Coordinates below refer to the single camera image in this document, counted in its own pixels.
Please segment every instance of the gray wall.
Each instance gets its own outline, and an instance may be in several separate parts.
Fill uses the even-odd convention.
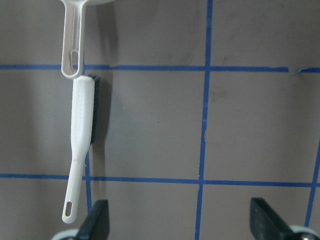
[[[102,82],[71,225],[64,11],[58,0],[0,7],[0,239],[51,239],[105,198],[110,240],[252,240],[251,197],[320,232],[319,1],[88,7],[86,73]]]

